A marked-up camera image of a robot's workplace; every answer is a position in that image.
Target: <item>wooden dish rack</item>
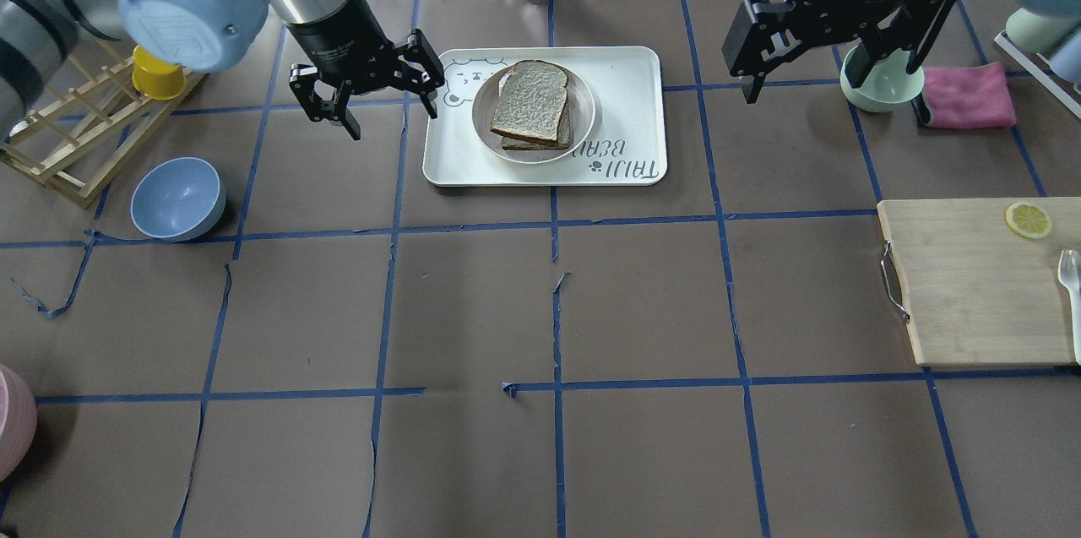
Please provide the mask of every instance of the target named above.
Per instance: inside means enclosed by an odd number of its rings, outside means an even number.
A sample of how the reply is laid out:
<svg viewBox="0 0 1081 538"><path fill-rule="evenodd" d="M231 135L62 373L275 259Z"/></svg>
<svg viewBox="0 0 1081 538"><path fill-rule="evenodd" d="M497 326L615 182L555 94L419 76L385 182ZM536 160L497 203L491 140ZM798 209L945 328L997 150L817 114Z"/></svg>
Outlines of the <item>wooden dish rack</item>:
<svg viewBox="0 0 1081 538"><path fill-rule="evenodd" d="M68 62L85 76L86 82L80 88L69 88L66 93L46 84L45 91L54 95L56 100L42 110L30 110L23 122L12 129L6 140L0 133L0 162L31 180L54 189L84 210L95 202L128 160L149 140L155 131L165 122L165 118L205 76L185 68L186 85L181 95L169 100L147 98L133 88L132 57L120 56L105 42L98 44L117 60L116 65L103 65L101 72L95 75L77 57L69 56ZM80 107L86 113L74 127L65 130L61 125L61 119L72 115ZM105 140L117 137L125 127L126 137L105 159L104 164L94 170L93 175L81 180L69 173L93 149ZM25 149L24 143L43 131L58 137L58 145L45 157L38 158L29 149Z"/></svg>

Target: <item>table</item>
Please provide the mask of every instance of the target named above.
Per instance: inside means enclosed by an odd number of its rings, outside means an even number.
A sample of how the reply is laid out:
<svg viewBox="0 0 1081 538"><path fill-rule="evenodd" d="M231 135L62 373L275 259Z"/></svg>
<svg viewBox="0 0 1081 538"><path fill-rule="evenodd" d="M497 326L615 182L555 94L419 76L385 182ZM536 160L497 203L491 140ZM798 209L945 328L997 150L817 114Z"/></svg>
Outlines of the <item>table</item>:
<svg viewBox="0 0 1081 538"><path fill-rule="evenodd" d="M746 106L720 56L736 3L372 2L439 51L649 45L654 187L433 188L414 99L357 100L359 143L304 118L276 18L97 211L0 172L0 277L50 308L75 283L54 320L0 287L0 362L41 415L0 529L360 536L377 479L375 537L1071 534L1077 373L917 367L875 206L1081 194L1077 120L1009 62L1015 130L858 113L845 46ZM962 0L929 65L1002 58L1014 8ZM186 153L226 217L148 244L131 192Z"/></svg>

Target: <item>cutting board handle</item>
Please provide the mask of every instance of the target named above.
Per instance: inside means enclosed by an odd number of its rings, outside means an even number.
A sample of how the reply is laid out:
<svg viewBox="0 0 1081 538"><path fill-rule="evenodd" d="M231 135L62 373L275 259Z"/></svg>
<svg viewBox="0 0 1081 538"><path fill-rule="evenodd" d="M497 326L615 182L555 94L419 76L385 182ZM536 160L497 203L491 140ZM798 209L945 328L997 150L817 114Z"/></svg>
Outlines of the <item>cutting board handle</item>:
<svg viewBox="0 0 1081 538"><path fill-rule="evenodd" d="M908 323L909 320L912 319L912 315L909 314L909 312L905 310L905 307L902 306L899 300L897 300L897 298L893 296L893 288L890 287L890 271L885 265L888 260L890 265L893 265L892 252L893 252L893 242L886 241L885 246L882 250L882 259L879 261L879 268L882 270L882 285L883 287L885 287L885 295L888 296L888 298L890 298L890 304L892 304L897 309L897 311L900 312L900 318L905 320L905 323Z"/></svg>

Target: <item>bread slice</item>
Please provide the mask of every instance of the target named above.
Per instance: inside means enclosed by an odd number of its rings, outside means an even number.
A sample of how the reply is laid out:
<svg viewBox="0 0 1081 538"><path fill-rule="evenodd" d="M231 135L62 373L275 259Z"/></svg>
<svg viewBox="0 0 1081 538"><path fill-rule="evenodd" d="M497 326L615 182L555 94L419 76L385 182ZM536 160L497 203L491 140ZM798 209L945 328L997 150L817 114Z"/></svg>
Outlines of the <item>bread slice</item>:
<svg viewBox="0 0 1081 538"><path fill-rule="evenodd" d="M571 121L566 71L545 60L520 60L510 68L492 115L491 131L503 149L568 149Z"/></svg>

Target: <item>pink towel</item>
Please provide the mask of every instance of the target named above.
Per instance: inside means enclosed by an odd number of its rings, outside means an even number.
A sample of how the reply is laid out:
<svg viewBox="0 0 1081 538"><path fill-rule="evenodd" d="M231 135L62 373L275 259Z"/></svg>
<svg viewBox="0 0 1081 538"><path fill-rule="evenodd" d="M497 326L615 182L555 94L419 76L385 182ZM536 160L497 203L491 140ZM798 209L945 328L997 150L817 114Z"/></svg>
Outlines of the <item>pink towel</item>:
<svg viewBox="0 0 1081 538"><path fill-rule="evenodd" d="M922 125L973 130L1017 123L1002 64L983 68L923 68L926 81L916 98Z"/></svg>

